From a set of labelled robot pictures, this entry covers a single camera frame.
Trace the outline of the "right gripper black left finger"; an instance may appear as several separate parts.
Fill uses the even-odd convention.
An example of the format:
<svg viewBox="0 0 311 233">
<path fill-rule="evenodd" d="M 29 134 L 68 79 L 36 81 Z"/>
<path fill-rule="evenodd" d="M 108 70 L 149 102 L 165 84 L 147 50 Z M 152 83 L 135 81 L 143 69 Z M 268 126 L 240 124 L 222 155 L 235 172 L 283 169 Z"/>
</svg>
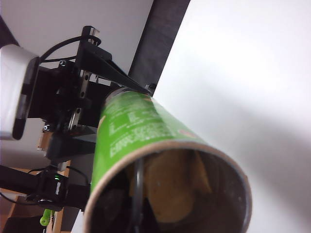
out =
<svg viewBox="0 0 311 233">
<path fill-rule="evenodd" d="M 128 189 L 106 189 L 98 198 L 93 212 L 95 233 L 127 233 L 132 199 Z"/>
</svg>

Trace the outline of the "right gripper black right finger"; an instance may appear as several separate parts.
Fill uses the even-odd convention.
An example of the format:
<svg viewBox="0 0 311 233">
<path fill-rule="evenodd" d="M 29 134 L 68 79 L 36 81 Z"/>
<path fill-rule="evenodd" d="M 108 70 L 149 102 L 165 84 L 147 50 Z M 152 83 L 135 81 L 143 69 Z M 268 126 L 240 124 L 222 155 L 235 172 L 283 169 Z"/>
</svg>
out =
<svg viewBox="0 0 311 233">
<path fill-rule="evenodd" d="M 147 198 L 143 201 L 142 208 L 142 232 L 143 233 L 160 233 L 159 224 L 150 206 Z"/>
</svg>

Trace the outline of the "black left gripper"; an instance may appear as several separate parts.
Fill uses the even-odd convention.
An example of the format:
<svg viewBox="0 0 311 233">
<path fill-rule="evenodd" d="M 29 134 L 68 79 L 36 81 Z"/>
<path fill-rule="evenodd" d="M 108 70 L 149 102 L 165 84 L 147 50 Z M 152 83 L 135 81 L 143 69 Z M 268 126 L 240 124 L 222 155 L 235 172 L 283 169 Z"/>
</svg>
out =
<svg viewBox="0 0 311 233">
<path fill-rule="evenodd" d="M 113 61 L 112 54 L 101 49 L 91 34 L 93 26 L 84 26 L 77 50 L 77 68 L 88 71 L 119 86 L 152 95 L 131 79 Z M 74 156 L 93 154 L 96 128 L 108 86 L 91 81 L 90 75 L 80 75 L 74 62 L 62 60 L 57 68 L 40 67 L 31 102 L 29 118 L 44 121 L 44 131 L 54 132 L 46 157 L 49 160 L 70 160 Z M 80 125 L 85 127 L 69 133 Z"/>
</svg>

